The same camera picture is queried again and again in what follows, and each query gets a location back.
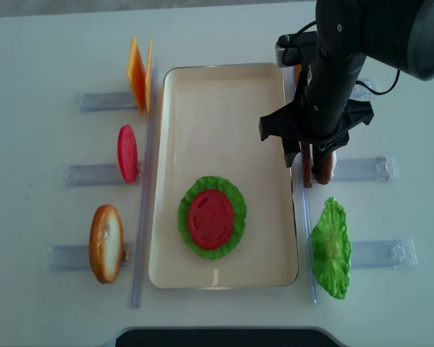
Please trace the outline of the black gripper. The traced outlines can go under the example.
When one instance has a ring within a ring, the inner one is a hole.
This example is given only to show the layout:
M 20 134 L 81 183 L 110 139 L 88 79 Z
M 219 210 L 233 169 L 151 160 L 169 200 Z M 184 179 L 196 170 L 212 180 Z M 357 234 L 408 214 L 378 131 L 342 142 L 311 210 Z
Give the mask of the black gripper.
M 299 142 L 312 144 L 312 173 L 328 162 L 330 174 L 338 162 L 336 151 L 347 143 L 348 131 L 368 125 L 374 112 L 369 101 L 351 100 L 358 75 L 365 63 L 362 53 L 345 59 L 329 55 L 318 44 L 309 66 L 299 76 L 300 91 L 294 100 L 260 119 L 260 138 L 283 138 L 284 160 L 291 167 L 301 153 Z

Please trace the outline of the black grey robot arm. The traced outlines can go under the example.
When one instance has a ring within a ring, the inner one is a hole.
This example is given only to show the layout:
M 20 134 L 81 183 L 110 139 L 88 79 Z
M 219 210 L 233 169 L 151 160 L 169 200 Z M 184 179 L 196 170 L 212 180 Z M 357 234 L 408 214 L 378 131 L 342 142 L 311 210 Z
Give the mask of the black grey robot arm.
M 287 166 L 302 143 L 324 159 L 373 118 L 369 102 L 351 99 L 366 58 L 434 78 L 434 1 L 318 1 L 315 20 L 281 36 L 276 55 L 301 72 L 292 102 L 260 119 L 260 136 L 281 138 Z

